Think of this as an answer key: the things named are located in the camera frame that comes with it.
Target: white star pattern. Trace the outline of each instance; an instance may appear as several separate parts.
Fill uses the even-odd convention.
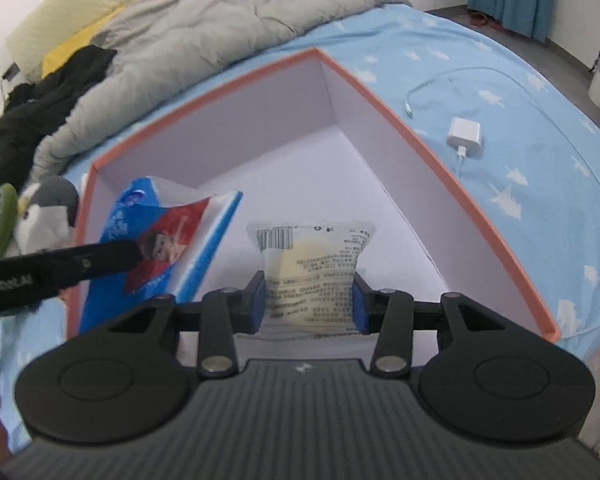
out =
[[[125,237],[129,231],[129,225],[124,221],[125,215],[122,211],[115,213],[107,222],[107,237],[109,240]]]
[[[590,121],[582,120],[582,126],[589,130],[592,134],[596,132],[596,127]]]
[[[414,61],[420,61],[420,56],[418,56],[414,50],[405,50],[404,55],[406,57],[410,57]]]
[[[422,23],[423,23],[423,25],[425,25],[425,27],[429,27],[429,28],[438,26],[438,20],[436,20],[435,18],[432,18],[430,16],[423,16]]]
[[[507,215],[513,216],[520,220],[522,218],[522,206],[516,202],[516,199],[511,194],[511,186],[507,186],[502,191],[498,190],[492,184],[489,184],[493,192],[496,194],[491,201],[502,209]]]
[[[589,173],[589,170],[587,169],[587,167],[580,162],[577,158],[575,158],[573,155],[571,155],[571,158],[573,159],[573,167],[578,170],[580,173],[582,173],[584,176],[591,176],[591,173]]]
[[[573,337],[581,325],[581,320],[576,315],[576,306],[573,301],[558,300],[558,325],[562,337]]]
[[[484,50],[485,52],[491,52],[493,50],[489,45],[487,45],[483,41],[475,41],[475,40],[471,40],[471,41],[473,41],[475,46],[478,47],[480,50]]]
[[[520,184],[520,186],[528,186],[529,185],[529,181],[526,179],[526,176],[524,176],[520,172],[520,170],[518,170],[518,169],[510,170],[506,166],[505,166],[505,168],[507,171],[509,171],[509,173],[507,173],[507,178],[509,180],[512,180],[516,184]]]
[[[542,88],[544,88],[544,85],[546,85],[546,79],[543,77],[538,77],[535,74],[532,74],[531,72],[529,72],[526,75],[526,79],[529,81],[529,83],[531,84],[531,86],[533,88],[535,88],[536,90],[540,90]]]
[[[371,70],[360,70],[359,68],[354,68],[353,70],[356,73],[356,77],[360,79],[360,81],[364,81],[365,83],[376,82],[376,74],[371,72]]]
[[[600,281],[598,270],[593,266],[585,265],[584,279],[587,280],[593,288],[596,288],[598,286],[598,282]]]
[[[449,61],[449,56],[447,54],[445,54],[444,52],[440,52],[439,50],[429,49],[429,53],[432,56],[435,56],[437,58],[443,59],[444,61]]]
[[[504,108],[504,104],[500,102],[502,101],[502,97],[497,96],[491,90],[478,90],[478,95],[492,105],[500,105]]]

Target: plastic bag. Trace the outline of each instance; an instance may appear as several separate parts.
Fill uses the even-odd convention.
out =
[[[133,181],[113,206],[100,241],[136,240],[143,258],[134,270],[91,282],[80,332],[156,294],[191,300],[241,197],[236,191],[205,196],[156,177]]]
[[[267,287],[261,332],[355,332],[351,287],[373,230],[366,222],[251,223]]]

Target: blue snack bag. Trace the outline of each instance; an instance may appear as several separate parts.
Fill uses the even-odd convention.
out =
[[[179,302],[189,301],[241,197],[240,192],[203,196],[155,177],[133,181],[113,206],[100,241],[136,240],[142,260],[129,272],[91,281],[79,332],[156,294],[168,292]]]

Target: white phone charger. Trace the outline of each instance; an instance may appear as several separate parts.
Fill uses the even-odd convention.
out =
[[[479,156],[482,153],[480,123],[454,117],[446,136],[446,143],[455,149],[459,156]]]

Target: barcode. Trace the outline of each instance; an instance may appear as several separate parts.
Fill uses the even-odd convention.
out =
[[[273,227],[260,229],[256,232],[260,250],[264,249],[293,249],[294,229],[292,227]]]

